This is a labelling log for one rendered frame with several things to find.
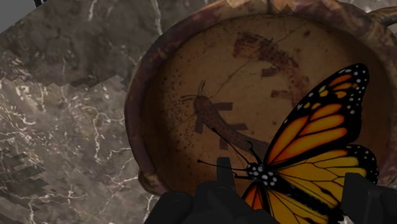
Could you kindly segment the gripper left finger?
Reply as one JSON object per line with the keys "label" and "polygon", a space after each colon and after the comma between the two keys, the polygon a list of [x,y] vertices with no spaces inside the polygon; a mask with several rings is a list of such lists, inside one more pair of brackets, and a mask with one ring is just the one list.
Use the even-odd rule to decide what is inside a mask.
{"label": "gripper left finger", "polygon": [[279,224],[268,212],[253,210],[235,191],[230,159],[217,159],[216,181],[199,184],[195,195],[162,194],[144,224]]}

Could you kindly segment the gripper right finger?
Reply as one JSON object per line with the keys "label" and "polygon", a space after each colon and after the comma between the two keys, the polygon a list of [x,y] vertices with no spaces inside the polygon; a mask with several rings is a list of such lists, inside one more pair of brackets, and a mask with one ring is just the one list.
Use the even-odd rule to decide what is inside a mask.
{"label": "gripper right finger", "polygon": [[397,190],[358,173],[345,175],[340,207],[354,224],[397,224]]}

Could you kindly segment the orange and black butterfly figure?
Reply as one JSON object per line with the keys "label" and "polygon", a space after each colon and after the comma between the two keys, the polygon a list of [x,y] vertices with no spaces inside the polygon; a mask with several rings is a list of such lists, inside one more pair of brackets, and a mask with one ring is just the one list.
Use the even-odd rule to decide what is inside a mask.
{"label": "orange and black butterfly figure", "polygon": [[233,169],[250,180],[242,198],[252,209],[279,224],[341,224],[346,175],[379,179],[375,154],[356,143],[369,80],[362,63],[333,73],[291,110],[264,157]]}

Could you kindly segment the brown painted clay bowl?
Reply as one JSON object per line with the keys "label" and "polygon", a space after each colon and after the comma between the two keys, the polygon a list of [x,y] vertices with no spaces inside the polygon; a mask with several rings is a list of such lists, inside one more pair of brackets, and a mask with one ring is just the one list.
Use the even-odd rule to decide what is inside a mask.
{"label": "brown painted clay bowl", "polygon": [[162,34],[139,61],[125,126],[152,194],[192,193],[213,163],[264,156],[282,120],[320,81],[361,62],[370,72],[358,143],[397,188],[397,6],[365,12],[339,0],[212,3]]}

